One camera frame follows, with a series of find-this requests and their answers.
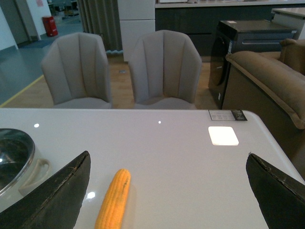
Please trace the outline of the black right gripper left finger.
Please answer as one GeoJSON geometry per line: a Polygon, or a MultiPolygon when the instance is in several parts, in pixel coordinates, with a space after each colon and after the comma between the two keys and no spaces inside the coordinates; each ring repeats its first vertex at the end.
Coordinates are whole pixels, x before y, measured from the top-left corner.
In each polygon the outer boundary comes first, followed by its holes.
{"type": "Polygon", "coordinates": [[[90,179],[91,158],[84,151],[0,214],[2,229],[74,228],[90,179]]]}

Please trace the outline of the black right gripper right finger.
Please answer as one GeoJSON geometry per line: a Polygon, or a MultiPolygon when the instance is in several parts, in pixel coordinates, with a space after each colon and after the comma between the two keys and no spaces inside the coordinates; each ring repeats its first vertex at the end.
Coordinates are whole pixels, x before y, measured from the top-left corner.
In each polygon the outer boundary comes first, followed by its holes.
{"type": "Polygon", "coordinates": [[[250,187],[270,229],[305,227],[305,186],[256,154],[246,161],[250,187]]]}

